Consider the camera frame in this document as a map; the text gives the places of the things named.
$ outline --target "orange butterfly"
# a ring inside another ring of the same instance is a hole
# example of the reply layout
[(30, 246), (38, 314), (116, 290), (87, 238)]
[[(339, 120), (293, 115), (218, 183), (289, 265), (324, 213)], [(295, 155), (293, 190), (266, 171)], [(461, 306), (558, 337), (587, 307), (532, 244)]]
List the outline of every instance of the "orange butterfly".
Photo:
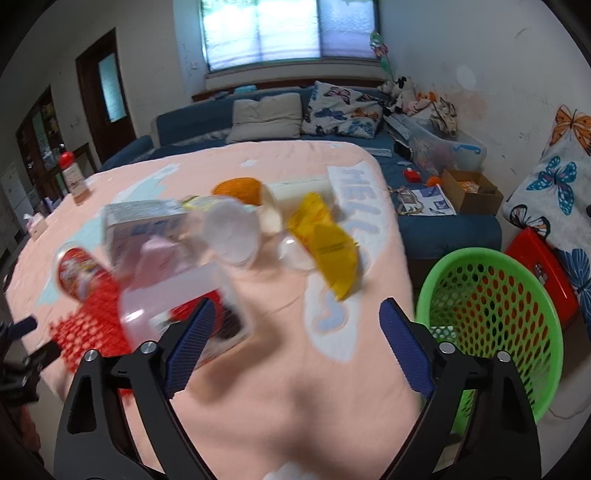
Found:
[(577, 115), (577, 111), (571, 115), (566, 105), (561, 105), (556, 113), (556, 126), (552, 131), (550, 146), (560, 140), (566, 132), (572, 130), (577, 137), (581, 147), (591, 155), (591, 116), (582, 113)]
[(374, 122), (377, 122), (379, 120), (379, 113), (377, 113), (377, 112), (367, 113), (367, 112), (364, 112), (361, 108), (358, 108), (355, 111), (355, 113), (353, 115), (351, 115), (351, 118), (357, 118), (357, 117), (371, 118), (371, 120), (373, 120)]

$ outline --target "butterfly pillow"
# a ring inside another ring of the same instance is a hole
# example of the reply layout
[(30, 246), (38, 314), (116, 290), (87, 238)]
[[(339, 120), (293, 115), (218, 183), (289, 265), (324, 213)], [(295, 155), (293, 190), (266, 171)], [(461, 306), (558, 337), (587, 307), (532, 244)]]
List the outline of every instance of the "butterfly pillow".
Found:
[(502, 212), (513, 225), (532, 227), (554, 250), (591, 333), (590, 182), (591, 116), (562, 105), (540, 163)]
[(308, 135), (373, 138), (382, 119), (377, 98), (346, 87), (316, 82), (301, 129)]

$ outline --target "yellow snack bag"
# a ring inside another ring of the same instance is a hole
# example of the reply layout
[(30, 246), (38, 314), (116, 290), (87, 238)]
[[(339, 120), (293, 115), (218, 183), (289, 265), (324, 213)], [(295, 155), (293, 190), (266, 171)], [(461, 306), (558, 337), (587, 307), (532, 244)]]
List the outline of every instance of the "yellow snack bag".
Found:
[(333, 222), (322, 197), (311, 192), (290, 218), (288, 230), (314, 258), (337, 300), (343, 300), (357, 279), (355, 241)]

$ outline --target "red object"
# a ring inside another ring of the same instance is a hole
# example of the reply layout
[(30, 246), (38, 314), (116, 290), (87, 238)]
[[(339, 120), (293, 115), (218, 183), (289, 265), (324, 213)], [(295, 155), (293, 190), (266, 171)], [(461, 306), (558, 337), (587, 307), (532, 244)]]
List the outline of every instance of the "red object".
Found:
[(434, 187), (435, 185), (443, 185), (443, 180), (439, 177), (429, 177), (425, 182), (426, 187)]
[(59, 254), (57, 283), (73, 299), (86, 301), (105, 281), (114, 282), (114, 279), (83, 248), (73, 247)]
[(74, 154), (72, 152), (64, 152), (60, 155), (60, 168), (65, 170), (74, 163)]
[(68, 370), (75, 372), (90, 349), (98, 350), (102, 356), (131, 353), (119, 322), (118, 303), (119, 288), (109, 277), (75, 312), (50, 326), (50, 335), (61, 347), (61, 357)]
[(404, 178), (410, 183), (421, 183), (421, 174), (411, 168), (404, 170)]
[(579, 309), (579, 304), (560, 263), (549, 247), (535, 230), (528, 227), (515, 237), (505, 253), (527, 267), (544, 286), (564, 330)]
[(223, 323), (223, 312), (224, 308), (222, 305), (222, 299), (220, 298), (219, 293), (217, 290), (213, 290), (201, 297), (188, 301), (187, 303), (183, 303), (176, 308), (170, 310), (171, 320), (178, 320), (179, 322), (183, 322), (187, 320), (188, 316), (191, 312), (195, 309), (197, 304), (201, 301), (201, 299), (210, 299), (216, 305), (216, 324), (213, 326), (213, 332), (211, 336), (218, 333), (219, 329), (222, 327)]

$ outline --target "screw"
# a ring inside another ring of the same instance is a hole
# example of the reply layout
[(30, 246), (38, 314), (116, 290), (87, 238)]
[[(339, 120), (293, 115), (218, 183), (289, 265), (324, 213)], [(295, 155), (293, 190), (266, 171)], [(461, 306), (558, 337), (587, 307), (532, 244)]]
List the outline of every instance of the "screw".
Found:
[(456, 351), (456, 347), (453, 346), (453, 343), (449, 343), (449, 342), (443, 342), (439, 344), (439, 349), (443, 352), (443, 353), (453, 353)]
[(98, 356), (99, 356), (99, 352), (97, 352), (96, 350), (88, 350), (84, 354), (84, 360), (86, 360), (87, 362), (92, 362)]
[(139, 347), (139, 350), (142, 353), (152, 353), (154, 350), (156, 350), (156, 342), (152, 342), (152, 341), (144, 342)]
[(500, 351), (496, 354), (496, 357), (504, 363), (508, 363), (511, 361), (511, 355), (509, 355), (507, 352)]

